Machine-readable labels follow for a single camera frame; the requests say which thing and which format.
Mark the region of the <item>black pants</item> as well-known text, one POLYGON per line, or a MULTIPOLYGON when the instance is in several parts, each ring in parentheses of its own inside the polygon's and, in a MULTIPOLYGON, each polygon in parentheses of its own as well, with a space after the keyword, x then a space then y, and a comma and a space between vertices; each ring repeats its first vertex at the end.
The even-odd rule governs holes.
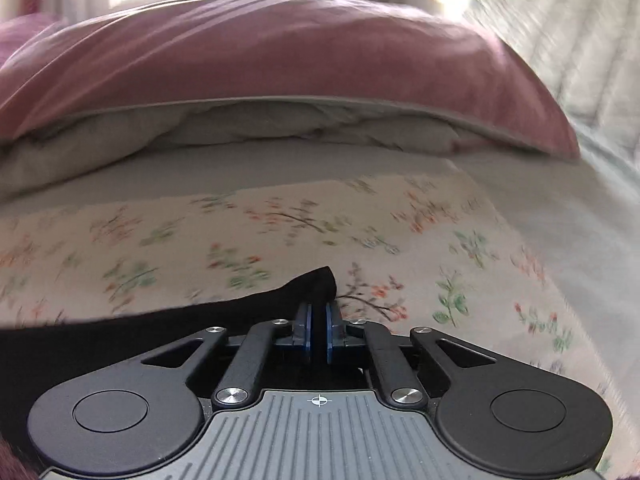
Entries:
POLYGON ((169 344, 212 326, 232 335, 275 318, 294 318, 300 304, 327 304, 337 284, 327 266, 285 285, 239 299, 194 304, 94 322, 1 331, 1 444, 26 467, 39 470, 26 429, 40 394, 70 378, 169 344))

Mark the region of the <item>floral bed sheet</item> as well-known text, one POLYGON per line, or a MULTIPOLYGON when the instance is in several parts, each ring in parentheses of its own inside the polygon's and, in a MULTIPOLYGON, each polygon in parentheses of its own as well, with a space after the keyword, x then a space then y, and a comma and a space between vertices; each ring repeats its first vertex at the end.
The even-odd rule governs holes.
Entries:
POLYGON ((68 206, 1 223, 1 330, 239 299, 327 266, 309 351, 247 408, 212 393, 212 326, 70 378, 30 407, 39 470, 6 479, 597 479, 612 412, 594 353, 521 235, 465 174, 68 206), (324 386, 328 307, 408 336, 428 394, 324 386))

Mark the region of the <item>pink and grey duvet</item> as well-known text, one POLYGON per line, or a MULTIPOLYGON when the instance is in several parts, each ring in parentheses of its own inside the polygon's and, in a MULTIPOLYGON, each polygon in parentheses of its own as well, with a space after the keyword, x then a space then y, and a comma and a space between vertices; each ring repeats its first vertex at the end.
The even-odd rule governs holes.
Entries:
POLYGON ((251 100, 425 110, 497 142, 579 154, 565 114, 497 36, 364 0, 177 0, 67 27, 18 18, 1 66, 1 194, 140 151, 183 110, 251 100))

